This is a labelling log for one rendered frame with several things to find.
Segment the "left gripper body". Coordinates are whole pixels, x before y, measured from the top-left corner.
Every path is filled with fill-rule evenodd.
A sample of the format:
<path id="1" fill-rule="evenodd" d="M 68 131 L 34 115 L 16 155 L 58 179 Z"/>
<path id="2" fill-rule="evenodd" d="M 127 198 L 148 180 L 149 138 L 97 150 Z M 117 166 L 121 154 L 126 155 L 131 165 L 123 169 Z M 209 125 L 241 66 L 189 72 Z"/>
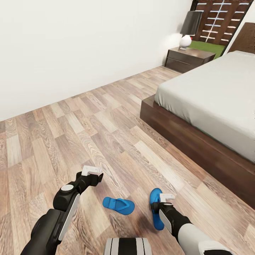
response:
<path id="1" fill-rule="evenodd" d="M 98 175 L 90 174 L 87 176 L 81 175 L 82 172 L 78 172 L 76 174 L 76 180 L 82 180 L 85 183 L 85 190 L 89 186 L 94 186 L 96 187 L 98 184 Z"/>

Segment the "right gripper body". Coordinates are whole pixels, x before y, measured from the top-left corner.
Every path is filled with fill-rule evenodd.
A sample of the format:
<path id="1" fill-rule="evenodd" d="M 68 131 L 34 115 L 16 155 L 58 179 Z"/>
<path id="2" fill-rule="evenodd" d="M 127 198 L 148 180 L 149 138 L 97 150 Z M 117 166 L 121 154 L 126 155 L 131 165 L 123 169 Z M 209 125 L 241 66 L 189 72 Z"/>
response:
<path id="1" fill-rule="evenodd" d="M 167 203 L 167 202 L 164 202 Z M 159 213 L 160 207 L 163 204 L 163 202 L 156 202 L 156 203 L 152 203 L 154 205 L 154 213 Z M 172 203 L 167 203 L 167 204 L 172 204 Z"/>

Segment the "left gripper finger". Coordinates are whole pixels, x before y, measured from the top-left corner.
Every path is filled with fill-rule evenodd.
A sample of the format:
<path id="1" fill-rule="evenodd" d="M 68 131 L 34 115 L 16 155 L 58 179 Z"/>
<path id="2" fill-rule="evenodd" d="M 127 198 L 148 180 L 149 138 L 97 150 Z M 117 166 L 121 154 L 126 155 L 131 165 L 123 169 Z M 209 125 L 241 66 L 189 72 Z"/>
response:
<path id="1" fill-rule="evenodd" d="M 98 176 L 98 182 L 101 182 L 103 178 L 103 173 L 101 175 Z"/>

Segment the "sandal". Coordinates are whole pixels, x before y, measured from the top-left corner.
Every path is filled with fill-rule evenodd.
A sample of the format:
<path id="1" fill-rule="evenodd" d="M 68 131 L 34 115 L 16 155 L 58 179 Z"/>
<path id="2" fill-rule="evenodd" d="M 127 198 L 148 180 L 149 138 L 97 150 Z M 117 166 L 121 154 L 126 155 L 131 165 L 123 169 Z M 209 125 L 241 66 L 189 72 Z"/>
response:
<path id="1" fill-rule="evenodd" d="M 103 200 L 103 206 L 105 208 L 109 208 L 115 210 L 123 215 L 129 215 L 134 211 L 135 204 L 126 199 L 113 199 L 110 197 L 105 197 Z"/>
<path id="2" fill-rule="evenodd" d="M 160 203 L 160 194 L 162 193 L 161 189 L 159 188 L 154 188 L 154 190 L 150 194 L 150 204 L 159 202 Z M 159 213 L 154 213 L 154 210 L 152 210 L 153 214 L 153 223 L 154 227 L 156 230 L 163 230 L 164 229 L 164 224 L 160 219 Z"/>

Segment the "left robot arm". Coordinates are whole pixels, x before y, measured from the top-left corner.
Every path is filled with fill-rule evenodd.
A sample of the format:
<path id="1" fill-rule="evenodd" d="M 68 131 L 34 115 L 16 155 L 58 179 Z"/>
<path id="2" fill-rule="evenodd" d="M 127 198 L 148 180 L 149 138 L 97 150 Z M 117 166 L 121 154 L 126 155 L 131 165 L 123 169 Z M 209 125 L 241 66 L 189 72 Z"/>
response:
<path id="1" fill-rule="evenodd" d="M 96 187 L 102 181 L 102 169 L 84 165 L 76 174 L 76 181 L 62 186 L 53 199 L 54 209 L 40 217 L 31 232 L 30 241 L 20 255 L 55 255 L 78 205 L 80 195 L 89 187 Z"/>

